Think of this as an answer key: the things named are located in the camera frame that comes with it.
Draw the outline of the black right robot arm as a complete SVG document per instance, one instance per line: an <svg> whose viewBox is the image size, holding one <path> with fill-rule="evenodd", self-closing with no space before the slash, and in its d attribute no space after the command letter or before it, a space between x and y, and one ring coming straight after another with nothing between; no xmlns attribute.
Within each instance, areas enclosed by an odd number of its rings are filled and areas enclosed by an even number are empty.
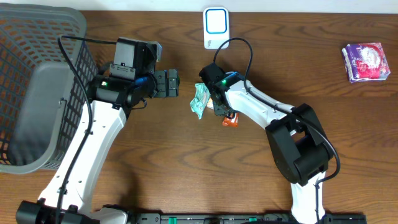
<svg viewBox="0 0 398 224"><path fill-rule="evenodd" d="M334 152L314 110L277 101L238 72L202 75L216 114L245 114L266 132L274 162L290 182L291 214L298 223L317 223L326 214L322 185Z"/></svg>

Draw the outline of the orange snack bar wrapper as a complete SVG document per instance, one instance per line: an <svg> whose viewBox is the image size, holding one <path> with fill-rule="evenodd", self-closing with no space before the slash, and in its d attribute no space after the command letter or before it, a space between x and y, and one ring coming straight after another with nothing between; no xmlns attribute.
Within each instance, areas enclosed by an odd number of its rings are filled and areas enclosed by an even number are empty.
<svg viewBox="0 0 398 224"><path fill-rule="evenodd" d="M239 118L238 113L234 113L231 116L225 116L223 119L222 125L237 128L238 127L238 118Z"/></svg>

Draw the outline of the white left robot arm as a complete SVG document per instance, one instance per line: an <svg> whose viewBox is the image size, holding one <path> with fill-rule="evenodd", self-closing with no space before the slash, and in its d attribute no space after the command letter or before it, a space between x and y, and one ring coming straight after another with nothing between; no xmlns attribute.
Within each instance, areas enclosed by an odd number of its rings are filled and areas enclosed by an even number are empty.
<svg viewBox="0 0 398 224"><path fill-rule="evenodd" d="M38 201L22 201L18 223L132 223L117 205L91 210L93 192L109 149L130 112L146 98L178 96L175 69L121 78L97 75L90 83L88 106L54 177Z"/></svg>

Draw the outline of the small orange tissue pack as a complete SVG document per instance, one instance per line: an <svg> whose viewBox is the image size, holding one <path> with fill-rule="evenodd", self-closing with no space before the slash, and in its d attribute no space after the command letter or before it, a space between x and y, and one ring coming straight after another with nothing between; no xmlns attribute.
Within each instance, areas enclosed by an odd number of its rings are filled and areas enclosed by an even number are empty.
<svg viewBox="0 0 398 224"><path fill-rule="evenodd" d="M206 107L213 110L214 109L214 104L213 104L213 100L211 98L209 98Z"/></svg>

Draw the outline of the pink purple floral pad pack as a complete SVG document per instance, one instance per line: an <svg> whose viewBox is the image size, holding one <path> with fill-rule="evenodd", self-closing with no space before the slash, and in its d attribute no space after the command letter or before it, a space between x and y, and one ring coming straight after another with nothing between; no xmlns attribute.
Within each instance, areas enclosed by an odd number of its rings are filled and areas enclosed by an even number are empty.
<svg viewBox="0 0 398 224"><path fill-rule="evenodd" d="M384 81L391 74L380 42L348 44L341 53L350 83Z"/></svg>

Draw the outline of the teal snack packet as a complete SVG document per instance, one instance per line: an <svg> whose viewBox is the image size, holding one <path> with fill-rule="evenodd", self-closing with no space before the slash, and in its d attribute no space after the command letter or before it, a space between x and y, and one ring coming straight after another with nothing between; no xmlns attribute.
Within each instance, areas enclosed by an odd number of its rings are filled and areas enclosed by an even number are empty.
<svg viewBox="0 0 398 224"><path fill-rule="evenodd" d="M204 83L195 84L196 92L193 100L190 102L191 110L202 119L203 112L210 99L210 92Z"/></svg>

